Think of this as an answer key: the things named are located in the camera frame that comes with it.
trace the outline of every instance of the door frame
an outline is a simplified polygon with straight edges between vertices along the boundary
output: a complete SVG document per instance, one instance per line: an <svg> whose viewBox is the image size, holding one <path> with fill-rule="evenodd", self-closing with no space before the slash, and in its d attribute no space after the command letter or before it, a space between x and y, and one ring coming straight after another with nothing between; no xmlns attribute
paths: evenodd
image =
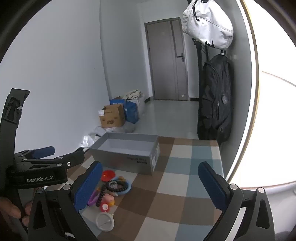
<svg viewBox="0 0 296 241"><path fill-rule="evenodd" d="M167 19L161 19L153 22L148 22L144 23L145 25L145 35L146 35L146 41L147 41L147 48L148 48L148 57L149 57L149 66L150 66L150 75L151 75L151 84L152 84L152 94L153 94L153 99L155 100L155 89L154 89L154 81L153 81L153 70L152 70L152 61L151 61L151 56L150 56L150 45L149 45L149 38L148 38L148 29L147 26L155 23L162 23L162 22L170 22L170 21L179 21L180 24L180 29L182 30L182 23L181 23L181 18L167 18ZM189 90L188 90L188 72L187 72L187 57L186 57L186 48L185 48L185 41L184 41L184 34L181 32L182 36L182 43L183 43L183 49L184 49L184 62L185 62L185 79L186 79L186 94L187 94L187 99L183 101L189 101Z"/></svg>

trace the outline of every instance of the sticker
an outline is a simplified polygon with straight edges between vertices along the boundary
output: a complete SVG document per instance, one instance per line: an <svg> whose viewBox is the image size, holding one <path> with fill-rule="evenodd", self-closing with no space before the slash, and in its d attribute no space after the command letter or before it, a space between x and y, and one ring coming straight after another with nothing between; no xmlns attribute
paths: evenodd
<svg viewBox="0 0 296 241"><path fill-rule="evenodd" d="M157 156L157 158L159 157L159 154L160 154L160 148L159 148L159 143L158 143L157 148L156 148L156 156Z"/></svg>
<svg viewBox="0 0 296 241"><path fill-rule="evenodd" d="M105 115L104 110L99 110L99 116L104 116L104 115Z"/></svg>
<svg viewBox="0 0 296 241"><path fill-rule="evenodd" d="M221 99L222 99L223 104L227 104L228 103L227 98L226 98L225 95L222 95Z"/></svg>
<svg viewBox="0 0 296 241"><path fill-rule="evenodd" d="M155 166L156 166L156 163L155 163L155 156L154 156L153 159L152 159L152 167L153 167L153 171L154 171L154 169L155 169Z"/></svg>
<svg viewBox="0 0 296 241"><path fill-rule="evenodd" d="M154 166L156 166L156 163L157 163L157 160L158 160L158 156L155 155L153 159L154 159L154 162L155 162Z"/></svg>

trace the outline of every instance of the white backpack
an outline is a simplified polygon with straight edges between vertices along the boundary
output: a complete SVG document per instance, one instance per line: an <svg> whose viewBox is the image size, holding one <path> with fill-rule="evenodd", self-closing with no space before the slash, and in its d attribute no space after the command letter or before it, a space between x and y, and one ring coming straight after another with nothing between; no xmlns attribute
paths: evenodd
<svg viewBox="0 0 296 241"><path fill-rule="evenodd" d="M183 32L201 43L226 50L233 40L230 19L213 0L193 0L182 20Z"/></svg>

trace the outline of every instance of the blue gripper pad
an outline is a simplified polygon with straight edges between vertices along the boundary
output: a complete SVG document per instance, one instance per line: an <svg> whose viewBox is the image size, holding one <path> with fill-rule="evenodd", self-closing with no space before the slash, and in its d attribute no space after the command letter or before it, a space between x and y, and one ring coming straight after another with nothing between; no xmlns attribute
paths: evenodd
<svg viewBox="0 0 296 241"><path fill-rule="evenodd" d="M101 179L102 173L102 164L94 161L86 172L80 175L73 183L71 198L77 212L86 207L88 200Z"/></svg>
<svg viewBox="0 0 296 241"><path fill-rule="evenodd" d="M49 147L34 150L33 153L32 153L32 157L34 159L40 159L40 158L44 158L44 157L47 157L47 156L51 156L54 153L55 153L54 147L49 146Z"/></svg>
<svg viewBox="0 0 296 241"><path fill-rule="evenodd" d="M226 185L224 185L224 182L226 181L220 179L207 162L199 164L198 176L209 194L214 206L222 212L225 212L228 203L227 190L225 189Z"/></svg>

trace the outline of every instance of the label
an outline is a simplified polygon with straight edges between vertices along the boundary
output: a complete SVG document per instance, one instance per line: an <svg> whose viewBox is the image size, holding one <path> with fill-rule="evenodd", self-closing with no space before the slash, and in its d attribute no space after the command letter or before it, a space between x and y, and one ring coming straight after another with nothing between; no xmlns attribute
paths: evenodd
<svg viewBox="0 0 296 241"><path fill-rule="evenodd" d="M104 115L105 115L104 110L99 110L99 116L104 116Z"/></svg>
<svg viewBox="0 0 296 241"><path fill-rule="evenodd" d="M35 177L32 179L27 178L27 183L37 183L37 182L45 182L54 180L54 176L47 176L47 177Z"/></svg>
<svg viewBox="0 0 296 241"><path fill-rule="evenodd" d="M158 143L157 148L156 148L156 156L157 156L157 158L159 157L159 154L160 154L160 148L159 148L159 143Z"/></svg>
<svg viewBox="0 0 296 241"><path fill-rule="evenodd" d="M225 95L222 95L221 99L222 99L223 104L227 104L228 103L227 98L226 98Z"/></svg>
<svg viewBox="0 0 296 241"><path fill-rule="evenodd" d="M155 166L156 166L156 162L155 162L155 156L153 157L152 159L152 167L153 167L153 171L155 169Z"/></svg>
<svg viewBox="0 0 296 241"><path fill-rule="evenodd" d="M126 158L128 160L131 160L131 161L137 161L137 163L145 163L145 164L147 164L147 160L144 159L144 158L141 158L141 157L130 157L130 156L127 156Z"/></svg>

